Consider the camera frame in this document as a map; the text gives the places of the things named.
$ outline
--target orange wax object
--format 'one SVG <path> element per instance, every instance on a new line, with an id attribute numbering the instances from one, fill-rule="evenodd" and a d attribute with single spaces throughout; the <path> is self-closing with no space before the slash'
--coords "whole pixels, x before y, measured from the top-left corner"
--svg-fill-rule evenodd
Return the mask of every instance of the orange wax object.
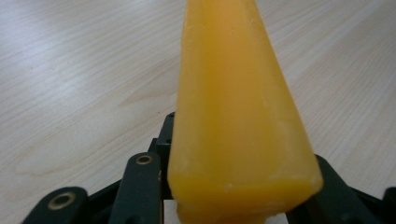
<path id="1" fill-rule="evenodd" d="M 182 223 L 263 223 L 322 178 L 254 0 L 187 0 L 168 181 Z"/>

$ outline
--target black bracket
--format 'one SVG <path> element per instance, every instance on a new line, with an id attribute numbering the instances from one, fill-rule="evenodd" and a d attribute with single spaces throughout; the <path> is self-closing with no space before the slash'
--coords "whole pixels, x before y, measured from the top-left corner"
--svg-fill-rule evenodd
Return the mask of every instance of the black bracket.
<path id="1" fill-rule="evenodd" d="M 163 223 L 163 200 L 172 200 L 167 166 L 174 116 L 166 117 L 148 152 L 129 159 L 122 180 L 89 197 L 82 188 L 57 189 L 35 206 L 23 224 Z M 396 188 L 388 188 L 379 200 L 349 187 L 329 163 L 317 158 L 324 188 L 286 213 L 290 224 L 396 223 Z"/>

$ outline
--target metal grommet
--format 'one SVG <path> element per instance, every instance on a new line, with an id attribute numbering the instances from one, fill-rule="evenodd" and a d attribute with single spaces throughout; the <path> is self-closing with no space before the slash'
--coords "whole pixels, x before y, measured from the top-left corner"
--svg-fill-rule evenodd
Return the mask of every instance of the metal grommet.
<path id="1" fill-rule="evenodd" d="M 50 210 L 59 210 L 67 207 L 76 199 L 76 194 L 72 191 L 67 191 L 62 194 L 58 194 L 56 197 L 49 201 Z"/>
<path id="2" fill-rule="evenodd" d="M 147 165 L 149 163 L 152 162 L 152 157 L 148 156 L 148 155 L 143 155 L 143 156 L 139 156 L 136 159 L 136 163 L 139 165 Z"/>

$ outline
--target wooden table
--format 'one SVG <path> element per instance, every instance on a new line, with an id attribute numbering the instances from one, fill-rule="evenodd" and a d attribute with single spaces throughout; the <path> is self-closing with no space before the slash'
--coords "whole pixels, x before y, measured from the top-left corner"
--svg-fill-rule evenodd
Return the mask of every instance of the wooden table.
<path id="1" fill-rule="evenodd" d="M 314 150 L 382 197 L 396 185 L 396 1 L 257 3 Z M 184 6 L 0 2 L 2 223 L 60 187 L 96 192 L 148 149 L 176 109 Z"/>

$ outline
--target light wood surface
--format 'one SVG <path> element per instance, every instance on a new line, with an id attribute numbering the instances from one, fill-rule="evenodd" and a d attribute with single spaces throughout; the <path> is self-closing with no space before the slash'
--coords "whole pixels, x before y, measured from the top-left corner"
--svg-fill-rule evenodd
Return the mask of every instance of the light wood surface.
<path id="1" fill-rule="evenodd" d="M 314 150 L 382 197 L 396 186 L 396 1 L 257 3 Z M 92 194 L 147 151 L 176 110 L 184 5 L 0 2 L 1 223 L 54 189 Z"/>

